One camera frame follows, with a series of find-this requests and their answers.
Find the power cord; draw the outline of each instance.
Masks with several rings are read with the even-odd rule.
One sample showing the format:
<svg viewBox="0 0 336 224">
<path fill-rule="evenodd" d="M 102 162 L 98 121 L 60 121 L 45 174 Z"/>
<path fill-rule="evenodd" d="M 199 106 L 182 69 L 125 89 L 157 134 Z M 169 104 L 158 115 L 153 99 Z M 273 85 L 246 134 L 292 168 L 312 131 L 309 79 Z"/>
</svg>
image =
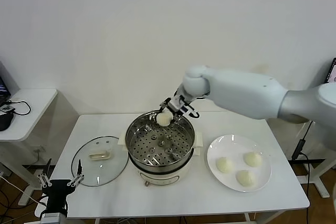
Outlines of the power cord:
<svg viewBox="0 0 336 224">
<path fill-rule="evenodd" d="M 16 189 L 18 189 L 19 191 L 21 191 L 24 195 L 28 196 L 30 199 L 32 199 L 32 201 L 38 203 L 38 204 L 41 204 L 42 206 L 47 206 L 45 203 L 43 202 L 38 202 L 36 201 L 35 199 L 31 198 L 30 195 L 26 194 L 24 191 L 22 191 L 20 188 L 18 188 L 16 185 L 13 185 L 11 182 L 9 182 L 8 180 L 6 180 L 3 176 L 0 176 L 0 178 L 2 178 L 4 181 L 6 181 L 7 183 L 9 183 L 10 185 L 12 185 L 13 187 L 15 187 Z"/>
<path fill-rule="evenodd" d="M 37 162 L 40 161 L 40 150 L 36 150 L 34 152 L 37 152 L 37 160 L 35 162 L 33 162 L 32 164 L 28 165 L 28 167 L 26 169 L 29 169 L 32 165 L 35 165 Z"/>
<path fill-rule="evenodd" d="M 309 200 L 309 182 L 310 182 L 310 164 L 309 164 L 309 158 L 308 156 L 305 154 L 305 153 L 302 153 L 300 152 L 301 155 L 305 156 L 306 160 L 308 161 L 308 183 L 307 183 L 307 198 Z M 306 210 L 306 223 L 309 224 L 309 207 L 307 207 L 307 210 Z"/>
<path fill-rule="evenodd" d="M 24 103 L 24 104 L 26 104 L 28 106 L 28 108 L 29 108 L 28 112 L 24 113 L 24 114 L 20 114 L 20 113 L 15 112 L 15 109 L 12 109 L 12 110 L 7 111 L 7 112 L 4 111 L 4 112 L 16 114 L 16 115 L 28 115 L 31 112 L 31 107 L 29 106 L 29 104 L 26 101 L 12 102 L 11 100 L 8 100 L 6 102 L 3 102 L 2 105 L 10 105 L 10 104 L 15 104 L 15 103 Z"/>
<path fill-rule="evenodd" d="M 185 216 L 180 216 L 180 224 L 182 223 L 182 218 L 183 218 L 185 224 L 188 224 L 187 219 L 185 218 Z"/>
<path fill-rule="evenodd" d="M 307 130 L 306 130 L 306 132 L 305 132 L 305 134 L 303 136 L 303 138 L 300 139 L 300 141 L 299 141 L 298 145 L 296 146 L 296 148 L 295 148 L 295 150 L 293 152 L 293 155 L 292 155 L 292 160 L 296 160 L 299 155 L 305 156 L 305 158 L 307 160 L 307 163 L 308 163 L 308 179 L 307 179 L 307 182 L 308 183 L 307 183 L 306 195 L 307 195 L 308 200 L 309 200 L 309 183 L 310 183 L 310 164 L 309 164 L 309 158 L 308 158 L 308 156 L 305 153 L 302 152 L 302 149 L 303 149 L 304 144 L 306 143 L 305 138 L 306 138 L 306 136 L 307 136 L 307 134 L 309 132 L 309 129 L 310 129 L 310 127 L 311 127 L 312 124 L 313 124 L 313 121 L 311 121 L 309 123 L 309 126 L 308 126 L 308 128 L 307 128 Z M 306 211 L 307 211 L 306 212 L 306 223 L 309 224 L 309 207 L 307 207 Z"/>
<path fill-rule="evenodd" d="M 1 224 L 3 223 L 3 219 L 4 219 L 4 218 L 11 218 L 11 220 L 14 219 L 13 217 L 11 217 L 11 216 L 7 216 L 6 214 L 7 214 L 7 212 L 9 211 L 9 208 L 10 208 L 10 207 L 14 204 L 14 202 L 20 197 L 20 195 L 21 195 L 21 193 L 19 193 L 19 194 L 16 196 L 16 198 L 13 200 L 13 202 L 7 207 L 5 213 L 4 213 L 3 215 L 0 216 L 0 223 L 1 223 Z"/>
<path fill-rule="evenodd" d="M 8 215 L 3 215 L 3 218 L 9 218 L 10 220 L 5 221 L 5 222 L 1 222 L 1 224 L 8 223 L 8 222 L 12 222 L 12 224 L 13 224 L 13 221 L 14 221 L 14 218 L 13 218 L 13 217 L 8 216 Z"/>
<path fill-rule="evenodd" d="M 42 200 L 42 199 L 44 199 L 44 198 L 46 198 L 46 197 L 47 197 L 47 195 L 44 195 L 44 196 L 40 197 L 37 201 L 40 201 L 40 200 Z M 29 207 L 29 206 L 31 206 L 32 204 L 35 204 L 35 202 L 33 201 L 33 202 L 31 202 L 31 203 L 29 203 L 29 204 L 27 204 L 27 205 L 25 205 L 25 206 L 14 208 L 14 207 L 5 206 L 4 204 L 2 204 L 2 203 L 0 202 L 0 205 L 3 206 L 3 207 L 5 207 L 5 208 L 8 208 L 8 210 L 20 210 L 20 209 L 24 209 L 24 208 L 26 208 L 26 207 Z"/>
<path fill-rule="evenodd" d="M 32 214 L 33 212 L 35 212 L 35 211 L 28 212 L 28 213 L 26 213 L 26 214 L 24 214 L 24 215 L 21 215 L 21 216 L 19 216 L 19 217 L 14 218 L 14 219 L 11 217 L 11 218 L 12 218 L 11 220 L 2 222 L 2 224 L 6 224 L 6 223 L 9 223 L 9 222 L 12 222 L 12 223 L 13 223 L 14 220 L 17 220 L 17 219 L 19 219 L 19 218 L 25 217 L 26 215 L 30 215 L 30 214 Z"/>
<path fill-rule="evenodd" d="M 5 207 L 5 208 L 7 209 L 7 208 L 9 207 L 9 198 L 8 198 L 7 195 L 4 193 L 4 191 L 2 191 L 1 189 L 0 189 L 0 193 L 2 193 L 3 196 L 5 196 L 6 201 L 7 201 L 7 206 L 5 206 L 4 204 L 2 204 L 1 202 L 0 202 L 0 205 L 2 205 L 3 207 Z"/>
</svg>

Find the table leg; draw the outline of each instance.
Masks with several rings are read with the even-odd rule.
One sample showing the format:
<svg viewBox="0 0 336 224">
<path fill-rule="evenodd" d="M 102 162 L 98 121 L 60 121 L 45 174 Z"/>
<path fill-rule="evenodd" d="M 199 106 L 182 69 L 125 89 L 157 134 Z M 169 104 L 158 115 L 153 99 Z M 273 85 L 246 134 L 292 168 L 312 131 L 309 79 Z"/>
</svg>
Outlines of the table leg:
<svg viewBox="0 0 336 224">
<path fill-rule="evenodd" d="M 245 212 L 245 213 L 244 213 L 244 216 L 245 216 L 245 220 L 246 220 L 247 222 L 251 222 L 250 215 L 248 215 L 248 212 Z"/>
<path fill-rule="evenodd" d="M 278 217 L 280 214 L 284 213 L 285 210 L 283 211 L 278 211 L 278 212 L 263 212 L 262 214 L 258 214 L 256 223 L 257 224 L 266 224 L 273 220 L 274 218 Z"/>
<path fill-rule="evenodd" d="M 328 193 L 326 187 L 324 186 L 320 176 L 324 174 L 326 171 L 331 169 L 336 164 L 336 158 L 330 157 L 324 160 L 321 164 L 319 164 L 316 168 L 313 168 L 310 165 L 310 184 L 314 184 L 316 186 L 317 191 L 319 191 L 322 198 L 329 198 L 330 194 Z M 304 165 L 305 169 L 308 171 L 308 165 Z M 308 183 L 308 176 L 297 176 L 300 184 Z"/>
<path fill-rule="evenodd" d="M 26 168 L 24 168 L 14 156 L 6 153 L 4 150 L 0 149 L 0 162 L 7 166 L 13 173 L 22 178 L 29 185 L 34 188 L 40 188 L 40 183 L 38 178 L 31 174 Z"/>
<path fill-rule="evenodd" d="M 41 174 L 43 170 L 36 170 L 34 172 L 34 176 L 37 177 L 38 174 Z M 26 206 L 28 204 L 28 201 L 30 199 L 30 197 L 32 196 L 33 194 L 33 191 L 35 190 L 42 190 L 42 187 L 41 185 L 39 185 L 38 188 L 34 187 L 34 186 L 31 186 L 31 185 L 28 185 L 27 188 L 24 190 L 24 194 L 22 194 L 19 202 L 17 203 L 19 206 Z"/>
</svg>

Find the robotic arm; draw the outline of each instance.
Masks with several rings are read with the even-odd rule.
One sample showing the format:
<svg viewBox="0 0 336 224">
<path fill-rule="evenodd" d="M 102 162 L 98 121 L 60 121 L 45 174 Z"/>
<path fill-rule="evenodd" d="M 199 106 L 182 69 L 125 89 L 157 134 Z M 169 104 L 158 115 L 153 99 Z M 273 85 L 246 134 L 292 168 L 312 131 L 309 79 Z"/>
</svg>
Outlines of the robotic arm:
<svg viewBox="0 0 336 224">
<path fill-rule="evenodd" d="M 40 214 L 40 222 L 44 224 L 65 224 L 68 216 L 67 196 L 72 194 L 80 182 L 84 179 L 82 166 L 79 160 L 77 175 L 70 179 L 51 179 L 49 180 L 50 162 L 43 169 L 38 179 L 42 185 L 42 192 L 48 197 L 46 209 Z"/>
<path fill-rule="evenodd" d="M 253 119 L 313 120 L 336 127 L 336 83 L 290 91 L 263 74 L 196 66 L 186 71 L 174 97 L 161 103 L 161 110 L 168 108 L 174 117 L 188 114 L 197 118 L 199 114 L 190 103 L 199 97 Z"/>
</svg>

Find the wooden floor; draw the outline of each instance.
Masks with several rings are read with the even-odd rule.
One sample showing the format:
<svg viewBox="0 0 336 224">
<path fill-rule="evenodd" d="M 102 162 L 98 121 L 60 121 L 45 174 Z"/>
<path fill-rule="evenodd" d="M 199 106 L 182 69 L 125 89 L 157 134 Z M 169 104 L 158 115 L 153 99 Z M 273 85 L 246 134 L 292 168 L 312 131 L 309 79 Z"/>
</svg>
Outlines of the wooden floor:
<svg viewBox="0 0 336 224">
<path fill-rule="evenodd" d="M 305 175 L 306 171 L 302 165 L 293 165 L 293 170 L 297 175 Z M 336 170 L 329 170 L 322 176 L 322 181 L 325 184 L 329 193 L 332 192 L 333 186 L 336 183 Z M 18 186 L 20 189 L 24 189 L 27 184 L 20 179 L 18 176 L 13 174 L 9 181 Z M 19 208 L 17 202 L 21 193 L 12 188 L 11 185 L 7 184 L 5 181 L 0 180 L 0 189 L 3 191 L 8 199 L 9 204 L 12 204 L 11 208 Z M 38 199 L 41 196 L 40 191 L 36 191 L 33 194 L 33 198 Z M 310 208 L 309 208 L 309 223 L 310 224 L 336 224 L 336 216 L 334 211 L 334 206 L 331 198 L 323 199 L 320 197 L 318 191 L 314 187 L 314 185 L 310 186 L 309 189 L 309 198 L 310 198 Z M 0 194 L 0 202 L 7 206 L 7 201 L 4 195 Z M 25 215 L 19 219 L 13 220 L 13 222 L 7 222 L 10 218 L 5 217 L 2 222 L 7 222 L 8 224 L 22 224 L 29 221 L 36 221 L 38 218 L 34 215 L 34 210 L 36 208 L 36 203 L 31 204 L 23 209 L 11 209 L 6 215 L 11 216 L 13 218 L 20 217 Z M 0 206 L 0 213 L 3 215 L 6 211 L 6 208 Z M 254 219 L 254 214 L 250 214 L 251 220 Z M 116 219 L 102 219 L 100 223 L 116 224 Z M 135 218 L 133 222 L 130 220 L 130 224 L 196 224 L 196 223 L 223 223 L 223 222 L 235 222 L 235 221 L 245 221 L 244 215 L 218 215 L 218 216 L 186 216 L 184 218 L 180 217 L 164 217 L 164 218 Z M 85 220 L 87 224 L 94 224 L 94 220 Z M 287 211 L 284 214 L 280 215 L 276 219 L 270 222 L 270 224 L 305 224 L 306 223 L 306 210 L 295 210 L 295 211 Z"/>
</svg>

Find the white table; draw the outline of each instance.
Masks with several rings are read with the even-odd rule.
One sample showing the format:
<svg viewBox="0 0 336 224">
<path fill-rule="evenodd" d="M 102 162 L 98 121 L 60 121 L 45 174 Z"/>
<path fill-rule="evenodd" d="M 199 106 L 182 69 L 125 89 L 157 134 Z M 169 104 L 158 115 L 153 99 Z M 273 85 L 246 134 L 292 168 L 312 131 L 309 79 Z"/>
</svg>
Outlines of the white table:
<svg viewBox="0 0 336 224">
<path fill-rule="evenodd" d="M 76 151 L 97 136 L 119 136 L 136 114 L 82 115 L 56 165 L 53 179 L 72 178 L 70 165 Z M 306 208 L 309 201 L 265 120 L 253 120 L 231 112 L 202 112 L 190 119 L 203 133 L 201 156 L 192 157 L 191 169 L 181 181 L 168 186 L 144 186 L 129 161 L 122 174 L 100 187 L 79 185 L 68 196 L 68 218 L 119 218 L 217 215 L 268 212 L 258 223 L 266 223 L 285 210 Z M 241 193 L 222 185 L 207 167 L 205 153 L 211 141 L 225 134 L 246 136 L 270 155 L 272 176 L 260 191 Z M 39 205 L 35 215 L 44 207 Z"/>
<path fill-rule="evenodd" d="M 13 102 L 26 101 L 32 111 L 24 116 L 14 115 L 9 128 L 0 132 L 0 142 L 21 142 L 25 140 L 56 95 L 56 89 L 20 89 L 13 94 L 10 98 Z M 17 109 L 18 113 L 28 111 L 27 105 L 23 103 L 13 104 L 13 107 Z M 17 161 L 15 153 L 8 153 L 0 148 L 0 162 L 29 184 L 25 193 L 31 195 L 34 189 L 40 188 L 37 177 Z M 28 197 L 22 197 L 18 204 L 23 206 L 27 204 L 27 201 Z"/>
</svg>

